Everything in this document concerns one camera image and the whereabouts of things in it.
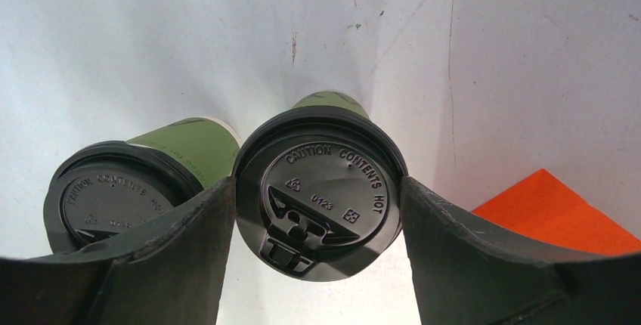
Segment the orange paper bag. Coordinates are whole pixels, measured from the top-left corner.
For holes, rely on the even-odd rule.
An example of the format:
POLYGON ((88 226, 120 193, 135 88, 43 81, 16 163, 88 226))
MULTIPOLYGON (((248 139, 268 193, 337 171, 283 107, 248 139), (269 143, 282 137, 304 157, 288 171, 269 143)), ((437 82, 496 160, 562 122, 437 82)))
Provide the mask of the orange paper bag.
POLYGON ((473 213, 541 242, 600 255, 640 251, 640 239, 545 169, 514 184, 473 213))

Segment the green paper coffee cup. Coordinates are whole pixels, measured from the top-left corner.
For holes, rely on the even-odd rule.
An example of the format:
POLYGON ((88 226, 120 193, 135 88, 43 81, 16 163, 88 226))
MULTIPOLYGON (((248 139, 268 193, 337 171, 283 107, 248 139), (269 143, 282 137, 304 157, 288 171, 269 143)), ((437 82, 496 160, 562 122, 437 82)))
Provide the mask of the green paper coffee cup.
POLYGON ((204 188, 231 174, 241 146, 233 128, 207 116, 183 119, 126 142, 164 152, 185 167, 204 188))

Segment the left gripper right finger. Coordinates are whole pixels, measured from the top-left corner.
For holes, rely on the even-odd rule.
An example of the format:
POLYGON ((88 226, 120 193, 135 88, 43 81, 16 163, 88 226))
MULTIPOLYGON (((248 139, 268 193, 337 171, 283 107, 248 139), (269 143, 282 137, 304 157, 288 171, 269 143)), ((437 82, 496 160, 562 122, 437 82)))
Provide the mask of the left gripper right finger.
POLYGON ((640 256, 550 245, 491 223, 413 178, 401 222, 424 324, 638 324, 640 256))

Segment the black coffee cup lid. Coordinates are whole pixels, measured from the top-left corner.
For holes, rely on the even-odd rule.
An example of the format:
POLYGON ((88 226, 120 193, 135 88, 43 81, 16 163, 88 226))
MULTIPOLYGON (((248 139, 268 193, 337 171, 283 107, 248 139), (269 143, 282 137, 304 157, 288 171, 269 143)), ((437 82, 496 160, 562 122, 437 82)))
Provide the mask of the black coffee cup lid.
POLYGON ((43 205, 54 253, 75 252, 135 228, 203 190, 176 158, 127 141, 89 145, 53 174, 43 205))

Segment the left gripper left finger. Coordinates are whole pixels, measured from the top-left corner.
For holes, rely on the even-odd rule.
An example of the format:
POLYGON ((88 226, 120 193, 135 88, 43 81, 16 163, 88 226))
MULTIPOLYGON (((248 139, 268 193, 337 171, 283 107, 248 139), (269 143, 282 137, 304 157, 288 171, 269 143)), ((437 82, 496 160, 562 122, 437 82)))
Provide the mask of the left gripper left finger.
POLYGON ((72 253, 1 260, 3 324, 214 324, 235 219, 220 180, 155 219, 72 253))

